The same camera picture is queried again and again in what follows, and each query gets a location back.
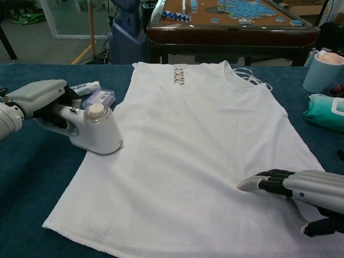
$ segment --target floor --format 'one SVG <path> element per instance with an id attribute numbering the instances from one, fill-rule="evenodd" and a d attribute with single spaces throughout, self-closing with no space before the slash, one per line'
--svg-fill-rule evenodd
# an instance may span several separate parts
<path id="1" fill-rule="evenodd" d="M 46 21 L 20 26 L 5 20 L 1 26 L 7 35 L 20 63 L 54 63 L 71 64 L 89 46 L 88 39 L 54 39 Z M 96 53 L 100 53 L 105 40 L 96 40 Z M 91 51 L 78 61 L 91 57 Z M 11 62 L 5 48 L 0 44 L 0 63 Z M 171 64 L 196 64 L 193 56 L 170 55 Z M 243 66 L 244 59 L 240 58 L 233 65 Z M 252 66 L 288 66 L 287 59 L 273 59 L 253 62 Z"/>

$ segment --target robotic hand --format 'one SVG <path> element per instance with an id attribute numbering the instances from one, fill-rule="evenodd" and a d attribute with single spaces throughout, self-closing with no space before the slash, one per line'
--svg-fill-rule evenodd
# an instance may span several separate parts
<path id="1" fill-rule="evenodd" d="M 297 219 L 301 232 L 309 237 L 336 231 L 344 234 L 344 176 L 316 170 L 294 173 L 273 169 L 241 181 L 237 188 L 246 192 L 265 190 L 288 197 L 291 215 Z M 293 199 L 315 206 L 327 218 L 309 223 Z"/>
<path id="2" fill-rule="evenodd" d="M 64 134 L 70 142 L 99 155 L 123 147 L 112 110 L 102 104 L 79 109 L 80 96 L 65 80 L 30 83 L 8 94 L 0 88 L 0 141 L 14 134 L 24 119 L 34 118 L 42 127 Z"/>

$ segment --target teal tablecloth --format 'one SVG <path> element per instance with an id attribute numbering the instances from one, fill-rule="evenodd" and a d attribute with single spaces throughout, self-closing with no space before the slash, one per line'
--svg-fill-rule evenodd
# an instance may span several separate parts
<path id="1" fill-rule="evenodd" d="M 343 134 L 303 118 L 307 92 L 302 88 L 307 68 L 252 67 L 254 75 L 270 83 L 300 136 L 330 172 L 344 175 L 344 162 L 336 151 L 344 148 Z M 0 86 L 13 91 L 33 81 L 65 79 L 69 85 L 100 81 L 123 101 L 132 66 L 0 65 Z M 344 73 L 336 79 L 344 82 Z M 63 135 L 24 122 L 15 135 L 0 142 L 0 257 L 110 257 L 74 243 L 41 226 L 73 178 L 85 151 Z"/>

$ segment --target toothpaste tube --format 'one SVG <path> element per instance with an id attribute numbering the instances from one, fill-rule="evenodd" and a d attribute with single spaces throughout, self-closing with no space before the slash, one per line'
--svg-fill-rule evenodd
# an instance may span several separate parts
<path id="1" fill-rule="evenodd" d="M 83 83 L 77 86 L 70 87 L 72 90 L 74 90 L 79 96 L 91 94 L 95 92 L 96 90 L 101 90 L 101 84 L 96 82 L 88 82 Z"/>

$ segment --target black pole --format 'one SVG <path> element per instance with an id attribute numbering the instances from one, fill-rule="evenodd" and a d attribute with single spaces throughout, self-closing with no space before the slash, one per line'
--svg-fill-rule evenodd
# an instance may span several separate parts
<path id="1" fill-rule="evenodd" d="M 325 8 L 326 8 L 326 6 L 327 6 L 327 4 L 328 4 L 328 1 L 329 1 L 329 0 L 325 0 L 324 4 L 322 5 L 320 14 L 318 15 L 317 21 L 316 21 L 316 23 L 314 24 L 316 27 L 319 26 L 319 23 L 320 23 L 320 21 L 321 21 L 321 19 L 322 19 L 322 17 L 323 17 L 323 14 L 324 14 L 324 12 L 325 12 Z"/>
<path id="2" fill-rule="evenodd" d="M 18 58 L 17 58 L 9 40 L 7 39 L 5 32 L 2 30 L 1 25 L 0 25 L 0 39 L 1 39 L 2 44 L 4 44 L 4 47 L 5 47 L 8 55 L 10 56 L 11 60 L 17 60 Z"/>

